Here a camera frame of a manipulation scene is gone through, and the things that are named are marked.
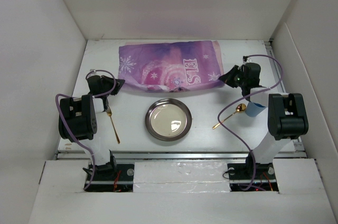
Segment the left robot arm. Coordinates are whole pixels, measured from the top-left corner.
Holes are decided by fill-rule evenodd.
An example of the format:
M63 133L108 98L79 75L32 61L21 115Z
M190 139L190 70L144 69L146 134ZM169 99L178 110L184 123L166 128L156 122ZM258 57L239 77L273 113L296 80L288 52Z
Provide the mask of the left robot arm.
M97 164L94 151L82 141L93 140L98 130L97 113L104 112L109 117L112 116L108 97L117 95L125 80L93 73L86 76L86 81L89 87L88 94L80 98L56 97L59 134L63 139L82 147L90 155L92 163L83 169L89 175L90 181L113 180L120 173L113 153L109 153L108 162Z

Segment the purple Elsa cloth placemat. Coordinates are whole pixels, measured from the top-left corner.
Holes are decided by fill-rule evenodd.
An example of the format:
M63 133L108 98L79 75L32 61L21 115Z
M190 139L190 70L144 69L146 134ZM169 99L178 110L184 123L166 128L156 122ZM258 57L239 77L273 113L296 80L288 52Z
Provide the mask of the purple Elsa cloth placemat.
M124 89L186 92L222 86L217 41L127 44L119 47L118 78Z

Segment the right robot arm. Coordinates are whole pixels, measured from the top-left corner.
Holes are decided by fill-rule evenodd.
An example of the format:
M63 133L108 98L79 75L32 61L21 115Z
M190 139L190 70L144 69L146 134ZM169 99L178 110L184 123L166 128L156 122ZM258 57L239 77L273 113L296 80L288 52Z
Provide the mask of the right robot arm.
M260 144L251 150L245 163L229 165L229 177L233 180L255 179L267 172L273 159L292 139L308 132L308 119L301 94L276 93L260 85L261 67L257 63L234 66L219 80L232 88L241 88L248 101L246 113L253 117L258 108L268 111L268 133Z

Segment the steel plate with cream centre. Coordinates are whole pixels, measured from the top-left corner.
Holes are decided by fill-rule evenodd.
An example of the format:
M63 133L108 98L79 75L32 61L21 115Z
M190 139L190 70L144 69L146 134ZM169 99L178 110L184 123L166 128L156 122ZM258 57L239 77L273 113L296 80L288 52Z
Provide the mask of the steel plate with cream centre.
M192 120L186 104L177 99L165 98L150 105L145 115L145 126L154 138L173 142L188 134Z

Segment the gold fork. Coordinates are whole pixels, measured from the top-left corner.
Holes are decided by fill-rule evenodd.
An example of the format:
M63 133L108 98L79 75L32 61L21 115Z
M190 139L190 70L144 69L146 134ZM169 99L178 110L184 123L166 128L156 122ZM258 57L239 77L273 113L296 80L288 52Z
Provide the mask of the gold fork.
M112 111L111 111L111 108L110 108L109 105L107 106L106 113L107 113L107 116L110 118L110 121L111 121L113 130L114 130L114 134L115 134L115 138L116 138L117 144L120 144L120 138L119 138L119 136L117 134L117 131L116 131L116 128L115 128L115 125L114 125L114 121L113 121L113 118L112 118Z

